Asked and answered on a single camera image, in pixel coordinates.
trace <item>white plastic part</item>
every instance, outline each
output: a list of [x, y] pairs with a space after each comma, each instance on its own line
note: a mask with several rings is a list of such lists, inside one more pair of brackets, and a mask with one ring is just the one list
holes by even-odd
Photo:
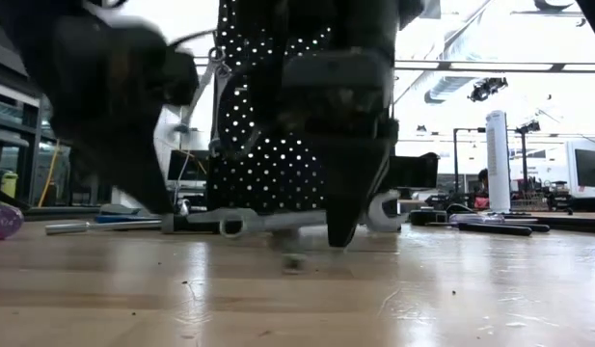
[[486, 117], [488, 143], [488, 191], [490, 209], [507, 213], [511, 208], [509, 190], [509, 150], [507, 148], [507, 117], [504, 111], [493, 111]]

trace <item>purple object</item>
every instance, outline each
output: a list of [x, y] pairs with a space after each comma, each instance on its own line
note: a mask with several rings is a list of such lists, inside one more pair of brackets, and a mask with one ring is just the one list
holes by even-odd
[[14, 235], [23, 225], [23, 214], [18, 208], [0, 204], [0, 240]]

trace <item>black perforated panel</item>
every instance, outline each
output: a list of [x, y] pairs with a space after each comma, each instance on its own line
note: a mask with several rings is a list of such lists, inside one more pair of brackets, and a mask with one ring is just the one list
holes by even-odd
[[[220, 31], [218, 45], [225, 49], [229, 66], [238, 68], [269, 59], [273, 54], [271, 38], [244, 40], [231, 25], [235, 13], [227, 13], [226, 8], [225, 0], [221, 0], [219, 23], [224, 30]], [[291, 40], [285, 55], [321, 49], [327, 44], [329, 32], [325, 29], [308, 40]], [[218, 110], [218, 130], [223, 141], [242, 146], [252, 134], [256, 111], [249, 99], [248, 77], [231, 80]], [[321, 167], [301, 139], [294, 135], [263, 137], [243, 160], [210, 161], [208, 208], [249, 207], [258, 213], [320, 208], [324, 203], [323, 184]]]

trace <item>wood grain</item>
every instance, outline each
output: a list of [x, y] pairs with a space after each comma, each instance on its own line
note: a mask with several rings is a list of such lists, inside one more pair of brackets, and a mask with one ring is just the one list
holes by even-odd
[[344, 251], [96, 232], [0, 242], [0, 347], [595, 346], [595, 235], [405, 227]]

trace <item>computer screen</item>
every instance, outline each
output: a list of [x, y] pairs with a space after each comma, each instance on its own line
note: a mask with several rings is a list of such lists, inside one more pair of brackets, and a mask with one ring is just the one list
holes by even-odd
[[390, 158], [390, 170], [384, 185], [393, 188], [428, 188], [435, 189], [439, 168], [436, 154], [420, 157], [393, 156]]
[[[169, 162], [169, 180], [207, 180], [207, 172], [209, 171], [209, 156], [208, 150], [190, 150], [190, 156], [186, 155], [184, 151], [171, 151], [171, 161]], [[187, 164], [183, 170], [183, 164], [187, 157]]]
[[578, 185], [595, 187], [595, 150], [576, 149]]

